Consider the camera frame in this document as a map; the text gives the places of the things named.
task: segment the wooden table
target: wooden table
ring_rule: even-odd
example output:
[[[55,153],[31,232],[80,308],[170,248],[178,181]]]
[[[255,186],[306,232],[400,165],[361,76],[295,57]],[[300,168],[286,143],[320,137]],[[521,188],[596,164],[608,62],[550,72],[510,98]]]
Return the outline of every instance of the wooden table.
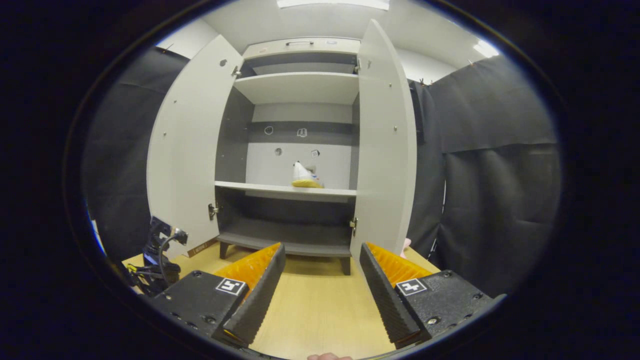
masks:
[[[180,275],[213,273],[253,251],[231,246],[222,260],[215,243],[192,258],[178,256],[172,262],[180,265]],[[440,271],[411,248],[405,254],[426,270]],[[351,261],[353,271],[344,275],[338,258],[287,255],[267,315],[249,347],[285,359],[325,352],[361,359],[395,350],[367,282]],[[123,261],[128,263],[142,266],[142,254]]]

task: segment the ceiling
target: ceiling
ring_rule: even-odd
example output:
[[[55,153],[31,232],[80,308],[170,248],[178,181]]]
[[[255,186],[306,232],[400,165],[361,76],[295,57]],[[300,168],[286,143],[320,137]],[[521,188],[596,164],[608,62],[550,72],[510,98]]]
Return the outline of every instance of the ceiling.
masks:
[[[369,19],[380,23],[394,46],[457,69],[484,58],[473,49],[477,37],[412,0],[391,0],[389,11],[346,4],[280,9],[276,0],[237,0],[203,17],[240,53],[249,44],[281,38],[362,38]]]

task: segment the sneaker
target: sneaker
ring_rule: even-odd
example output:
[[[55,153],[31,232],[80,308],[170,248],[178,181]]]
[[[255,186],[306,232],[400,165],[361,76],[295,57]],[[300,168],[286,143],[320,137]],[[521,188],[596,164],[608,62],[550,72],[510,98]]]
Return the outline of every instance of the sneaker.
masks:
[[[311,171],[305,169],[300,161],[293,164],[293,182],[291,184],[297,188],[324,188],[324,184]]]

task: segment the pink object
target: pink object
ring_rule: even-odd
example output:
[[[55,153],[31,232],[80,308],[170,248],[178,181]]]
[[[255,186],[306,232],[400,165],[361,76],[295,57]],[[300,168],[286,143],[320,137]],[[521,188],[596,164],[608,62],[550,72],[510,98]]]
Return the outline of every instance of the pink object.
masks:
[[[408,247],[409,247],[409,245],[411,245],[411,239],[409,239],[409,238],[405,238],[405,239],[404,239],[404,246],[402,247],[402,251],[400,252],[400,257],[401,257],[401,258],[405,258],[405,259],[406,259],[406,256],[405,256],[405,254],[404,254],[404,250],[405,250],[406,248],[408,248]]]

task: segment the white shelf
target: white shelf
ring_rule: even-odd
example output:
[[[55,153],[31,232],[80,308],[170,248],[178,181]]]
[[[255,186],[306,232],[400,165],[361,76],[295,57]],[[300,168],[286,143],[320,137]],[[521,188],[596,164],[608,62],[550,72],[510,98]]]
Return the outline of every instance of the white shelf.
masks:
[[[358,76],[336,72],[286,72],[251,76],[234,83],[255,105],[314,102],[352,105],[358,95]]]
[[[355,197],[356,196],[356,190],[295,188],[293,186],[231,183],[229,181],[216,181],[215,184],[216,186],[221,186],[223,188],[250,190],[253,192],[300,194],[302,196],[306,194],[330,196],[330,197]]]

